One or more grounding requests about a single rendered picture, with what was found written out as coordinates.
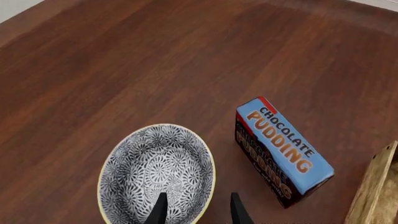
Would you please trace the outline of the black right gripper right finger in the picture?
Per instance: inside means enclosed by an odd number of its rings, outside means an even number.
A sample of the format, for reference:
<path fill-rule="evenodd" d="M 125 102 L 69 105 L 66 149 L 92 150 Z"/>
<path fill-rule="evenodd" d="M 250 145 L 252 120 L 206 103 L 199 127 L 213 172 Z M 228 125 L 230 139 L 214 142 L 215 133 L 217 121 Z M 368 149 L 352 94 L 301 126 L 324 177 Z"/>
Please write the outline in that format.
<path fill-rule="evenodd" d="M 231 193 L 230 211 L 233 224 L 254 224 L 236 192 Z"/>

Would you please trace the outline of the black and white patterned bowl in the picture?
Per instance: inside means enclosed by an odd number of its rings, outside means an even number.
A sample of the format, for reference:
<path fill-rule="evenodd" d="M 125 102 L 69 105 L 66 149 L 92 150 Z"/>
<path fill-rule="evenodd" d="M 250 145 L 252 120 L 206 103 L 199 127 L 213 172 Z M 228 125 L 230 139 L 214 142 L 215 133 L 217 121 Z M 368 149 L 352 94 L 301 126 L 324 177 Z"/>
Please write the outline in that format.
<path fill-rule="evenodd" d="M 165 224 L 196 224 L 215 183 L 213 156 L 198 134 L 176 124 L 153 124 L 111 151 L 99 175 L 97 199 L 106 224 L 144 224 L 166 193 Z"/>

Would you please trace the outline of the wooden slat tray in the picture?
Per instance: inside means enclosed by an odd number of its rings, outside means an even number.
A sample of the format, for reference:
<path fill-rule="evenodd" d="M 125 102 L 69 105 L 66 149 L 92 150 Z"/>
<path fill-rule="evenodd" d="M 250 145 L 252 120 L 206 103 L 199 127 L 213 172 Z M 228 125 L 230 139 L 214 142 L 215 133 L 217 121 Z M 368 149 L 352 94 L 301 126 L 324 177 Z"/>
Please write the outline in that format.
<path fill-rule="evenodd" d="M 344 224 L 396 224 L 398 221 L 398 141 L 370 161 Z"/>

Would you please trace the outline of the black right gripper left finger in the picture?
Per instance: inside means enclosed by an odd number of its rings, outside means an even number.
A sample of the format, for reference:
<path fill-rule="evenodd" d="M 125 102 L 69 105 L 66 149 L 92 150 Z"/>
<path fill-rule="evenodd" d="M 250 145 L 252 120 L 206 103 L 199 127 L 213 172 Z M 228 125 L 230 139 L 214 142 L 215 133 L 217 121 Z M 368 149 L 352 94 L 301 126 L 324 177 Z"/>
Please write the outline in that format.
<path fill-rule="evenodd" d="M 167 194 L 161 192 L 159 197 L 146 219 L 146 224 L 165 224 L 167 218 Z"/>

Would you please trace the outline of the chocolate pudding box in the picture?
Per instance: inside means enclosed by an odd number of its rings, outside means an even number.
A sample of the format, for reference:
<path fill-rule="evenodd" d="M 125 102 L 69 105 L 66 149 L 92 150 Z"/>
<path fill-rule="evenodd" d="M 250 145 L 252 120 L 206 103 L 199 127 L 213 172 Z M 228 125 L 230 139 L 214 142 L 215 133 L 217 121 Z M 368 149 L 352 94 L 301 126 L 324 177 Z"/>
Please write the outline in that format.
<path fill-rule="evenodd" d="M 332 166 L 263 96 L 236 108 L 235 140 L 284 208 L 322 186 Z"/>

